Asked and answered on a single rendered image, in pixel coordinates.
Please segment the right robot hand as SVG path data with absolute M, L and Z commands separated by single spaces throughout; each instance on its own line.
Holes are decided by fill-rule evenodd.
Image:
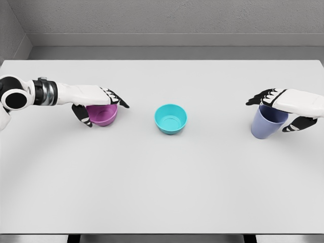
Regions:
M 312 94 L 296 89 L 267 89 L 250 98 L 246 105 L 262 104 L 280 111 L 296 114 L 298 117 L 284 127 L 282 131 L 285 133 L 301 131 L 317 123 L 318 118 L 311 116 Z

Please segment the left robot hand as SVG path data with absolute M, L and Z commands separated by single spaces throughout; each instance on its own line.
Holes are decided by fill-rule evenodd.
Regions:
M 72 111 L 80 122 L 90 128 L 93 124 L 90 120 L 86 106 L 117 104 L 124 108 L 130 108 L 119 95 L 108 88 L 92 85 L 80 85 L 74 86 L 73 88 Z

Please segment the purple bowl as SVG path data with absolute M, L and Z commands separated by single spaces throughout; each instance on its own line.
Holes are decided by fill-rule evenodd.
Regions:
M 90 121 L 105 127 L 114 122 L 117 115 L 117 105 L 91 105 L 86 107 Z

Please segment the lavender cup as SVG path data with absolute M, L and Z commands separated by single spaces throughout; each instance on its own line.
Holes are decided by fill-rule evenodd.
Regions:
M 275 108 L 260 105 L 254 116 L 251 132 L 258 139 L 274 134 L 288 119 L 289 114 Z

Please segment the teal bowl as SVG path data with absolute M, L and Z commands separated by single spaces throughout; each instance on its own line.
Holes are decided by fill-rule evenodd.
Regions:
M 165 104 L 156 110 L 154 121 L 161 132 L 174 135 L 184 129 L 187 123 L 187 113 L 179 105 Z

